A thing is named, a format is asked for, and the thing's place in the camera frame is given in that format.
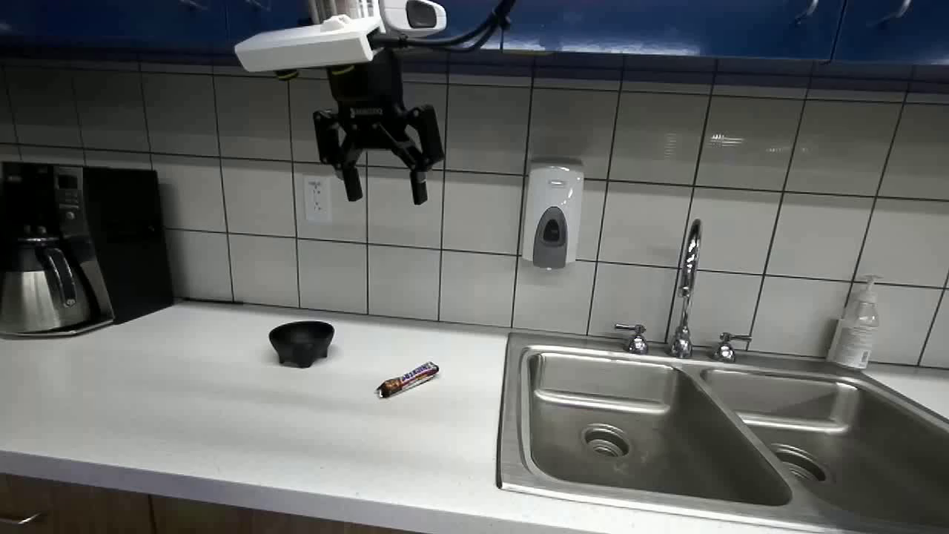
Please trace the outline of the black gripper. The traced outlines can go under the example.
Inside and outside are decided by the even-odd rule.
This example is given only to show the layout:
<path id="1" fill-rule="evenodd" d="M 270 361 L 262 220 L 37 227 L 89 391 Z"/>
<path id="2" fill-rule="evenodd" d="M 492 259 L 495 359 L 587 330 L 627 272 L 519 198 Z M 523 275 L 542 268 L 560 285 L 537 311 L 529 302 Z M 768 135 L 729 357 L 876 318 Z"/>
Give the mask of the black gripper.
<path id="1" fill-rule="evenodd" d="M 314 113 L 317 155 L 344 180 L 350 202 L 363 198 L 356 159 L 366 149 L 388 149 L 409 167 L 412 202 L 427 202 L 427 179 L 446 158 L 434 107 L 403 103 L 402 63 L 391 51 L 370 63 L 329 69 L 333 113 Z"/>

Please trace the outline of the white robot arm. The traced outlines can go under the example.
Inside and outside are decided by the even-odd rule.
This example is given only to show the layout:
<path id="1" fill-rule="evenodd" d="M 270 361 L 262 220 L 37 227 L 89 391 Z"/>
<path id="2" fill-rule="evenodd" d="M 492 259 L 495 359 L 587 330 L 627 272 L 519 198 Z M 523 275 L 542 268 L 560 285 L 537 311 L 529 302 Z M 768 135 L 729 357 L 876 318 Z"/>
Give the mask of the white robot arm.
<path id="1" fill-rule="evenodd" d="M 335 48 L 324 60 L 333 110 L 314 110 L 317 158 L 350 202 L 363 198 L 359 158 L 391 152 L 409 179 L 415 205 L 427 202 L 427 171 L 446 158 L 440 118 L 430 103 L 409 107 L 397 48 L 440 32 L 446 9 L 430 0 L 317 0 L 320 38 Z"/>

